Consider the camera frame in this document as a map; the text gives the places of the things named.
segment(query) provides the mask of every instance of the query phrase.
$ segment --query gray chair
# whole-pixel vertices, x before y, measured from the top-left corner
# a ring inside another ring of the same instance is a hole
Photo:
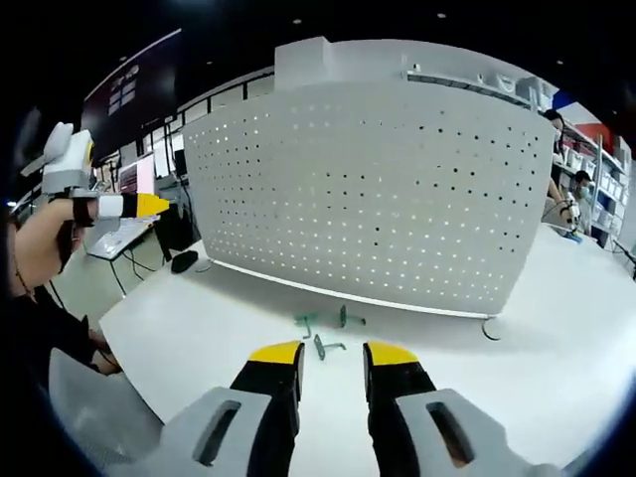
[[[123,373],[101,375],[54,349],[49,395],[67,433],[101,470],[136,461],[159,442],[163,423]]]

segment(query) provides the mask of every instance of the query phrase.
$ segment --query gray gripper housing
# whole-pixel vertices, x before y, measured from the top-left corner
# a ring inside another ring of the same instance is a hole
[[[506,442],[504,427],[453,390],[440,390],[396,399],[415,449],[419,474],[434,477],[557,477],[549,464],[532,465]],[[446,442],[431,416],[439,411],[465,449],[468,464],[455,467]]]
[[[171,419],[144,459],[106,469],[109,476],[225,477],[247,466],[269,395],[214,388]]]

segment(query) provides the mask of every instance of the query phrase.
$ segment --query floor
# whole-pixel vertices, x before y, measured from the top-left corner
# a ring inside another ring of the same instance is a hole
[[[133,253],[135,260],[148,268],[156,270],[162,266],[163,255],[153,232],[144,236],[143,242],[134,248]],[[127,293],[141,283],[134,274],[132,262],[123,255],[113,265]],[[140,266],[135,268],[142,278],[152,273]],[[99,318],[124,298],[108,262],[87,255],[83,248],[74,253],[64,272],[54,278],[53,283],[64,306],[78,318],[87,315],[93,329],[98,328]]]

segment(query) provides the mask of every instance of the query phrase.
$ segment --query person's arm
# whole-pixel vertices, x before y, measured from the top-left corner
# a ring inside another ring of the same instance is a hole
[[[557,204],[564,201],[563,195],[552,177],[550,177],[550,182],[548,183],[548,195],[552,197]]]
[[[563,207],[565,207],[565,198],[561,194],[560,190],[555,183],[555,180],[550,177],[550,182],[548,183],[548,195],[555,200],[555,203],[558,206],[558,209],[561,211]],[[572,214],[569,209],[566,209],[562,212],[559,212],[559,215],[565,219],[566,222],[571,221]]]
[[[88,213],[97,216],[97,202],[88,203]],[[66,221],[72,221],[73,200],[57,199],[38,208],[16,233],[13,249],[9,249],[12,266],[12,284],[19,294],[23,289],[33,290],[51,280],[60,272],[62,262],[58,249],[58,232]],[[81,245],[83,229],[77,228],[72,238],[72,250]]]

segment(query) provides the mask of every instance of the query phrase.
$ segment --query green metal part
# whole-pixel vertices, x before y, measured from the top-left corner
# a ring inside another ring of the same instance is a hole
[[[347,350],[347,347],[344,345],[344,343],[330,343],[328,345],[323,345],[322,340],[320,339],[320,335],[317,333],[316,336],[314,336],[314,344],[316,345],[316,350],[318,351],[320,361],[325,361],[327,350],[329,348],[342,348],[343,350]]]

